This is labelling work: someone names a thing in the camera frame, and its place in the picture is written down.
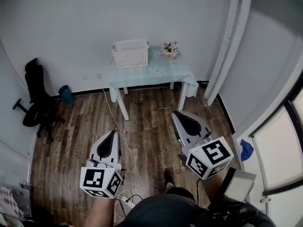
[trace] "black pants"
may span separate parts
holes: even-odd
[[[190,191],[188,191],[184,188],[181,188],[181,187],[172,187],[169,190],[167,190],[166,193],[167,194],[176,194],[176,195],[180,195],[183,197],[187,197],[187,198],[192,199],[194,202],[196,202],[194,199],[194,196],[190,193]]]

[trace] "person's leg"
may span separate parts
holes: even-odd
[[[190,191],[181,188],[181,187],[175,187],[174,186],[174,181],[172,179],[172,173],[170,170],[165,170],[164,171],[164,184],[165,184],[165,189],[166,189],[166,194],[175,194],[175,195],[180,195],[183,197],[187,197],[195,201],[194,196],[190,193]]]

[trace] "shoe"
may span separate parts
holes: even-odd
[[[172,179],[172,172],[170,170],[165,170],[164,171],[164,185],[165,189],[168,190],[168,188],[171,188],[174,186],[174,181]]]

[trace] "black office chair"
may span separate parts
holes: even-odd
[[[25,79],[27,81],[27,86],[30,95],[30,103],[33,105],[27,110],[20,103],[21,98],[15,103],[13,109],[19,107],[23,112],[26,113],[23,125],[27,127],[34,127],[38,124],[40,128],[37,133],[37,137],[40,138],[41,131],[45,127],[48,133],[48,138],[50,141],[53,141],[51,125],[54,121],[61,121],[62,123],[65,120],[61,117],[56,117],[58,109],[52,106],[52,99],[46,93],[44,89],[43,81],[43,67],[39,65],[38,58],[33,59],[25,66]]]

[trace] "forearm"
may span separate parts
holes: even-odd
[[[114,222],[114,199],[96,198],[84,227],[111,227]]]

